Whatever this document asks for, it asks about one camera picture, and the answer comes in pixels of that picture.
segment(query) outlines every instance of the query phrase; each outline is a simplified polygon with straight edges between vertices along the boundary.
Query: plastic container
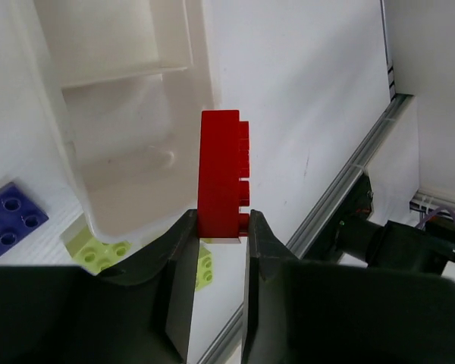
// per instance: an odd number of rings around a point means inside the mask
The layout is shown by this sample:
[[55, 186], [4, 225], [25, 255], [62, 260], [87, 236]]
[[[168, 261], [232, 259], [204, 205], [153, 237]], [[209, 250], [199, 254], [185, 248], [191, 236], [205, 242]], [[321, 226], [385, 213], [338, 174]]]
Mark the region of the plastic container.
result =
[[202, 1], [34, 3], [68, 113], [52, 129], [90, 230], [158, 237], [196, 206], [201, 111], [215, 108]]

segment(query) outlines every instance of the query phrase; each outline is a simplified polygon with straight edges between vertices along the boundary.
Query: red lego brick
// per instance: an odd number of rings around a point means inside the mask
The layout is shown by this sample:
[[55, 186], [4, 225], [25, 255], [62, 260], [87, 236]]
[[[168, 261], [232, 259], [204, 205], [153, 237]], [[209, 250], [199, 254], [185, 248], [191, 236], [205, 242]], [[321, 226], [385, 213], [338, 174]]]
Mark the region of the red lego brick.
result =
[[249, 214], [249, 123], [238, 110], [202, 113], [197, 218], [199, 237], [246, 235]]

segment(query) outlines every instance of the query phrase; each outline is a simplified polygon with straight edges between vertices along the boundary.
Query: lego stud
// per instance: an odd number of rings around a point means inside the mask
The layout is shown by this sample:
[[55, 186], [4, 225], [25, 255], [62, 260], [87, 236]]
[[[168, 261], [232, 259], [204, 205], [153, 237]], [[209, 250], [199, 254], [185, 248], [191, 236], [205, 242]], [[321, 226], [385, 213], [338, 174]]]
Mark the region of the lego stud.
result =
[[17, 241], [17, 235], [12, 232], [0, 234], [0, 243], [3, 245], [12, 245]]
[[16, 199], [15, 197], [6, 199], [3, 202], [4, 209], [9, 212], [16, 212], [20, 208], [20, 206], [21, 206], [20, 200]]
[[81, 252], [85, 263], [92, 263], [96, 259], [96, 251], [93, 248], [87, 248]]
[[204, 273], [203, 277], [206, 282], [210, 282], [212, 280], [212, 272], [207, 271], [206, 273]]
[[249, 121], [240, 121], [240, 139], [249, 139]]
[[240, 237], [245, 237], [248, 234], [249, 227], [249, 214], [240, 214]]
[[24, 225], [30, 229], [37, 228], [39, 226], [39, 217], [36, 215], [29, 215], [24, 218]]
[[249, 150], [249, 139], [240, 139], [240, 150]]
[[240, 150], [240, 178], [249, 178], [249, 150]]
[[240, 206], [249, 206], [249, 181], [240, 181]]
[[99, 262], [98, 262], [98, 269], [100, 271], [104, 271], [105, 269], [109, 268], [112, 266], [112, 263], [109, 259], [101, 259]]
[[205, 259], [202, 261], [202, 266], [203, 266], [204, 268], [207, 268], [207, 269], [211, 268], [211, 267], [212, 267], [212, 260], [211, 260], [211, 258], [209, 258], [209, 257], [205, 258]]
[[125, 243], [115, 244], [114, 251], [116, 256], [124, 256], [128, 251], [127, 244]]

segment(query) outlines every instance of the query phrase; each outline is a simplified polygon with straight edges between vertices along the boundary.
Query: toy brick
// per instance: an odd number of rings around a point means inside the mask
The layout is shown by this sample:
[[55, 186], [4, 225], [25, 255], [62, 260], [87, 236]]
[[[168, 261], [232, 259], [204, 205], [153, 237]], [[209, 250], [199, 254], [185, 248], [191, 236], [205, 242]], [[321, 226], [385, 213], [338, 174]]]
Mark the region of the toy brick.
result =
[[100, 242], [87, 226], [66, 246], [73, 260], [94, 275], [118, 263], [130, 248], [127, 241], [116, 244]]
[[204, 246], [201, 246], [197, 260], [196, 291], [211, 284], [212, 279], [212, 254]]
[[0, 256], [48, 219], [15, 184], [3, 186], [0, 189]]
[[234, 238], [246, 234], [249, 205], [249, 123], [237, 110], [203, 111], [197, 200], [198, 235]]

